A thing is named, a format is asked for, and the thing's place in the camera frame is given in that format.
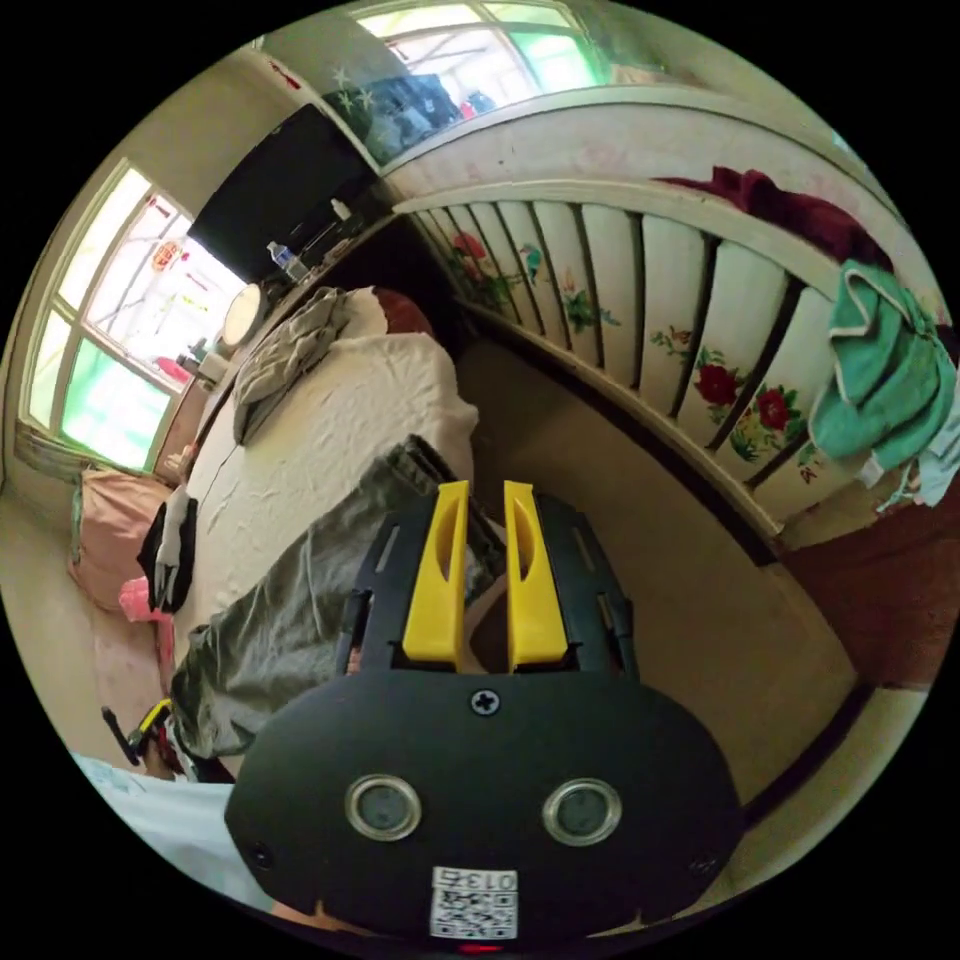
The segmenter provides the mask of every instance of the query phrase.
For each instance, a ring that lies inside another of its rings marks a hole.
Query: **water bottle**
[[[310,271],[304,262],[287,246],[271,240],[267,244],[273,262],[294,282],[306,280]]]

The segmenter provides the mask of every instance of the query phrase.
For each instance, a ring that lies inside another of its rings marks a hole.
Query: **black television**
[[[289,116],[248,153],[207,201],[189,235],[247,283],[276,267],[271,240],[295,252],[337,222],[377,182],[353,144],[315,106]]]

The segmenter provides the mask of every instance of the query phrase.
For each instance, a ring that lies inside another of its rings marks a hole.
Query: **gray blanket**
[[[194,630],[171,682],[183,745],[205,758],[243,753],[277,710],[331,679],[347,597],[387,513],[455,479],[428,444],[409,437],[376,459],[249,593]],[[503,544],[471,501],[467,605],[505,570]]]
[[[351,318],[349,296],[320,287],[247,358],[233,388],[236,443],[248,443],[297,381],[327,355]]]

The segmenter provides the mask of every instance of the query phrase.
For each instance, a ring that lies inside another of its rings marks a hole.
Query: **qr code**
[[[517,936],[518,906],[516,871],[437,867],[430,934],[455,940],[512,940]]]

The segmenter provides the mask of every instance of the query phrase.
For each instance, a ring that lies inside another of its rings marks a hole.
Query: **green towel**
[[[834,460],[869,452],[869,474],[879,479],[936,436],[956,371],[913,294],[852,260],[841,270],[829,336],[834,375],[811,411],[810,438]]]

